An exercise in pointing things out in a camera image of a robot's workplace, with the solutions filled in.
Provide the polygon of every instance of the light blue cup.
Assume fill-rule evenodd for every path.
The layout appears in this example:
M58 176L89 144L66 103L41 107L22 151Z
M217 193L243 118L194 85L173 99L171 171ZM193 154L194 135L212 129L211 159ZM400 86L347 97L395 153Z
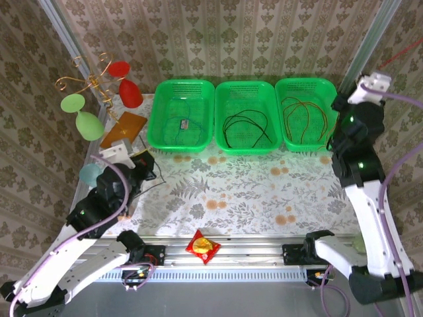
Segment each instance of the light blue cup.
M82 180L90 187L97 186L97 177L99 177L103 173L101 167L97 164L90 163L82 167L79 171L79 179Z

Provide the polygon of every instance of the table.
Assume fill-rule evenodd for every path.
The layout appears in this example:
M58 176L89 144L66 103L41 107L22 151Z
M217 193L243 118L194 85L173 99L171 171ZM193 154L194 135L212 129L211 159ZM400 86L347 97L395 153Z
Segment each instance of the table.
M113 99L114 111L149 118L154 94L144 94L136 109ZM135 213L106 232L123 230L140 235L306 234L329 229L359 231L354 210L330 165L330 153L291 153L284 145L265 156L229 156L213 140L201 153L166 153L147 142L147 125L139 137L161 167L166 184L143 194ZM106 131L114 122L108 120ZM143 149L140 138L134 151ZM143 190L161 182L145 182Z

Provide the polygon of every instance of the patterned wallpaper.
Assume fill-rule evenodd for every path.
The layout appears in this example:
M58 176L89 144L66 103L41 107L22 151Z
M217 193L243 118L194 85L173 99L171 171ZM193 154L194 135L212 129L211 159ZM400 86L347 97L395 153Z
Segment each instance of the patterned wallpaper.
M377 69L423 35L423 1L404 0L365 67ZM423 101L423 45L410 50L384 69L393 78L390 91ZM423 141L423 111L406 102L388 100L385 134L376 149L386 171ZM403 164L389 188L389 201L402 241L415 266L423 270L423 153Z
M78 76L69 58L37 2L0 1L0 285L34 265L73 199L88 143L54 87Z
M130 62L142 92L173 77L320 76L340 83L374 0L59 0L85 53Z

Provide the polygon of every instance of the gray floor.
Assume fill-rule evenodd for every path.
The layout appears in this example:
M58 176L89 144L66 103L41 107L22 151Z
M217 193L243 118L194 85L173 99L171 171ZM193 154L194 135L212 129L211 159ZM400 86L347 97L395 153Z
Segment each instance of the gray floor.
M343 277L332 282L347 291L351 316L378 316L373 305L361 306ZM320 294L297 283L148 283L125 292L119 283L93 283L66 306L63 317L324 317ZM339 295L325 296L333 317L344 315ZM381 303L385 317L404 316L399 302Z

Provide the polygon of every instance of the snack package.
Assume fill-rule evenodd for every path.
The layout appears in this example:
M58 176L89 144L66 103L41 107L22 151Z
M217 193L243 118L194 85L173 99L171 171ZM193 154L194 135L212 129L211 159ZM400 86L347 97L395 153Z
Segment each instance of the snack package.
M185 250L198 256L204 264L207 264L219 249L220 244L204 238L200 230L197 230Z

